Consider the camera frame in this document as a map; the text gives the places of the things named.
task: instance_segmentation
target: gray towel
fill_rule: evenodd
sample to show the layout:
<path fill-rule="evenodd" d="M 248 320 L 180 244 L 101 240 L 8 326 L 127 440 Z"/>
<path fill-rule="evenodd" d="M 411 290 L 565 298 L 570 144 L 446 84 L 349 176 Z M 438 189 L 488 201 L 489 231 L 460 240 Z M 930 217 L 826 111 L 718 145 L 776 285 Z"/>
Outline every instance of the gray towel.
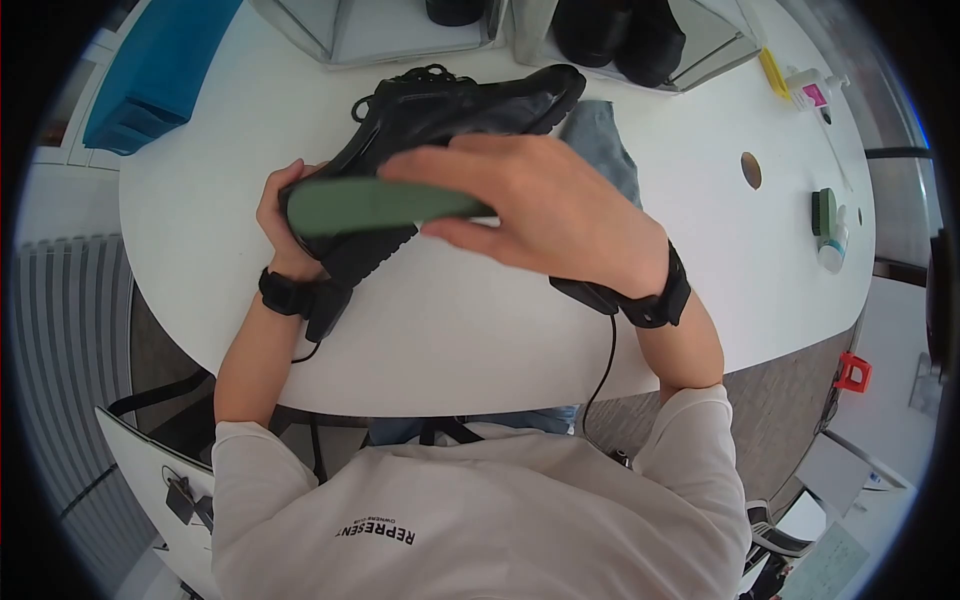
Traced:
<path fill-rule="evenodd" d="M 612 102 L 581 100 L 566 117 L 560 139 L 615 185 L 634 206 L 642 208 L 636 164 L 620 141 L 613 121 Z"/>

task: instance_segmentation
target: jeans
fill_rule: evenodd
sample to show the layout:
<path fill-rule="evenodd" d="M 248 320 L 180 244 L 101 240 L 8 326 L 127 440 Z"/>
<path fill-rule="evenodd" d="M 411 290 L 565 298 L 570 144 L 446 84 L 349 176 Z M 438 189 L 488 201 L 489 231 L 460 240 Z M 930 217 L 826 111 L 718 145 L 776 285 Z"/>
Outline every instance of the jeans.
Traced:
<path fill-rule="evenodd" d="M 545 433 L 573 434 L 573 423 L 577 418 L 579 404 L 542 408 L 537 411 L 518 413 L 495 413 L 492 415 L 470 415 L 466 422 L 499 423 L 514 429 L 525 427 L 539 429 Z M 423 418 L 387 417 L 371 419 L 370 445 L 406 444 L 420 434 Z"/>

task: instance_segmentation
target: hand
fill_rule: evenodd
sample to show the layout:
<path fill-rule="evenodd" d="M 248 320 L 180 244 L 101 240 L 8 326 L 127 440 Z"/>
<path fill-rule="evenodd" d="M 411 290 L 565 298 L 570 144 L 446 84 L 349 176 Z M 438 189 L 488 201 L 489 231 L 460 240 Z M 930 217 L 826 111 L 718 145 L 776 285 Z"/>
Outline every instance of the hand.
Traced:
<path fill-rule="evenodd" d="M 324 267 L 297 243 L 294 234 L 287 227 L 286 219 L 280 214 L 277 195 L 286 185 L 314 173 L 324 164 L 306 166 L 298 158 L 290 166 L 274 171 L 263 186 L 260 206 L 256 208 L 256 222 L 274 245 L 274 259 L 270 261 L 268 269 L 294 281 L 312 281 L 320 276 Z"/>
<path fill-rule="evenodd" d="M 397 154 L 379 175 L 466 192 L 500 217 L 498 228 L 438 219 L 420 229 L 423 235 L 505 265 L 600 283 L 633 299 L 663 291 L 669 255 L 663 227 L 560 140 L 460 135 L 447 148 Z"/>

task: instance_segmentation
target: shoelace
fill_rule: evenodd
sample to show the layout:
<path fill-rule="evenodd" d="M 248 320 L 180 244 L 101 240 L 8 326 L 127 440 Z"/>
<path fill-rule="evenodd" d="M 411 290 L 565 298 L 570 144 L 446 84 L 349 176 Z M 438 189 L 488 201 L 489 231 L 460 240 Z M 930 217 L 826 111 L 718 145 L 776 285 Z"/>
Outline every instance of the shoelace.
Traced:
<path fill-rule="evenodd" d="M 397 75 L 389 81 L 399 83 L 428 82 L 432 84 L 453 84 L 456 82 L 476 83 L 470 77 L 457 77 L 453 73 L 447 71 L 445 66 L 436 62 L 426 66 L 414 67 L 403 75 Z M 363 123 L 363 120 L 366 118 L 366 116 L 361 117 L 358 115 L 357 109 L 368 103 L 372 98 L 373 94 L 364 96 L 353 104 L 353 108 L 350 109 L 350 116 L 353 117 L 354 121 L 357 123 Z"/>

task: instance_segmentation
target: brush handle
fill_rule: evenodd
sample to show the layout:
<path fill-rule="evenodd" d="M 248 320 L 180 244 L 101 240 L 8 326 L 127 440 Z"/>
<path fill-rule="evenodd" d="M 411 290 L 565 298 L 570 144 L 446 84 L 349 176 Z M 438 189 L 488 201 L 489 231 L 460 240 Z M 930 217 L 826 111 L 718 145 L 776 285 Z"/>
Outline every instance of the brush handle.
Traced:
<path fill-rule="evenodd" d="M 441 217 L 491 217 L 469 194 L 422 183 L 341 178 L 301 183 L 287 203 L 290 228 L 303 237 L 395 228 Z"/>

